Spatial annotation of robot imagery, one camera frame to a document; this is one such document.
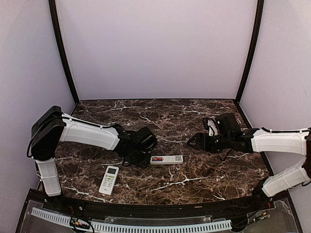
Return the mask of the right black frame post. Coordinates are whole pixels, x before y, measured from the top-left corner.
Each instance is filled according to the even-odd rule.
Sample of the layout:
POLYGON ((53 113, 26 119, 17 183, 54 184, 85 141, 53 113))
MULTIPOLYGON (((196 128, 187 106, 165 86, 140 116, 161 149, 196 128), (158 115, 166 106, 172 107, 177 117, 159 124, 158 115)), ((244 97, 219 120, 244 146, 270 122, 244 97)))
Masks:
POLYGON ((263 14, 263 8, 264 8, 264 0, 258 0, 257 1, 257 6, 256 6, 256 13, 255 13, 255 19, 254 19, 254 25, 253 25, 253 30, 252 30, 252 35, 251 35, 251 40, 250 40, 250 45, 245 61, 245 66, 243 69, 240 85, 235 97, 235 103, 236 105, 239 105, 242 96, 246 87, 246 83, 249 77, 249 73, 251 70, 251 65, 253 63, 253 58, 257 46, 257 41, 258 41, 258 36, 259 36, 259 31, 260 31, 260 25, 261 25, 261 20, 262 20, 262 14, 263 14))

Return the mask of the white remote with green buttons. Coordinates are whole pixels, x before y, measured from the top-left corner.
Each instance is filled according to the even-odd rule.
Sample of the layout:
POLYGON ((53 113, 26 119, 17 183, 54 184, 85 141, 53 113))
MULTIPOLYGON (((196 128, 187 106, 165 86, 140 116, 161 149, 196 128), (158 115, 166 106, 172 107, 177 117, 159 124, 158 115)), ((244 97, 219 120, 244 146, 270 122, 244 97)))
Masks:
POLYGON ((99 192, 104 195, 111 195, 117 180, 119 168, 117 166, 108 166, 103 176, 99 192))

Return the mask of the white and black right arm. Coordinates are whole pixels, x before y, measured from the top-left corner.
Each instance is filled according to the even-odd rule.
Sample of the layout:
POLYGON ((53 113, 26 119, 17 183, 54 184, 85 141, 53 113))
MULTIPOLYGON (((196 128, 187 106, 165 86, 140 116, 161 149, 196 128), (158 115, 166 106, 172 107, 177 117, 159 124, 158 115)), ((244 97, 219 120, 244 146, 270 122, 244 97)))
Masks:
POLYGON ((259 210, 267 198, 311 182, 311 130, 278 131, 262 128, 242 130, 232 113, 221 114, 215 118, 204 118, 207 133, 196 133, 187 145, 196 150, 218 154, 223 150, 245 153, 284 152, 303 155, 304 158, 283 172, 259 182, 248 199, 248 207, 259 210))

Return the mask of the white KT-16 remote control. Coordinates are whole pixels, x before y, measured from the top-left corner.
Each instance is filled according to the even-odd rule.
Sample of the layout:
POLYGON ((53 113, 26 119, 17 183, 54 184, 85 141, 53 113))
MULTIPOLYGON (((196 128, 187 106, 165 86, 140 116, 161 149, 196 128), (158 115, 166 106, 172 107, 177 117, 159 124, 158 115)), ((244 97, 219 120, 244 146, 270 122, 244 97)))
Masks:
POLYGON ((171 156, 152 156, 150 159, 151 165, 174 165, 174 164, 182 164, 184 162, 182 155, 171 155, 171 156), (163 162, 159 163, 153 163, 152 158, 153 157, 162 157, 163 162))

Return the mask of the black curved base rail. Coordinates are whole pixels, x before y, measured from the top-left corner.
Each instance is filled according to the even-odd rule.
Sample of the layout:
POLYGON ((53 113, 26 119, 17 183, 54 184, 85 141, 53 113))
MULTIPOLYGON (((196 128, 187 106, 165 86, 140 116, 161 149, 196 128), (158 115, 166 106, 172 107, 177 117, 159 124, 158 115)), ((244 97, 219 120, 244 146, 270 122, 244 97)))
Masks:
POLYGON ((45 207, 61 213, 85 218, 105 218, 108 216, 142 218, 213 216, 240 218, 246 216, 247 213, 268 208, 270 202, 268 199, 261 200, 245 197, 197 204, 131 205, 88 201, 65 196, 47 197, 43 192, 35 192, 36 195, 34 197, 40 200, 45 207))

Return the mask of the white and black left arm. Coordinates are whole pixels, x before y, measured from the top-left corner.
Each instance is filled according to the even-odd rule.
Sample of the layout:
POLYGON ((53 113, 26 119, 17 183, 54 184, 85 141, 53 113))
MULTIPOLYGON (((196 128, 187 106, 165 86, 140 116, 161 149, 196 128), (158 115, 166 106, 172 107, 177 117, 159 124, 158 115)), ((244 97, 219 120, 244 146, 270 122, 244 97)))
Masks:
POLYGON ((146 168, 157 138, 148 127, 138 131, 125 130, 119 124, 100 125, 77 119, 51 107, 31 129, 26 156, 33 158, 44 185, 49 203, 57 211, 69 207, 58 179, 55 151, 59 142, 75 142, 113 151, 128 165, 146 168))

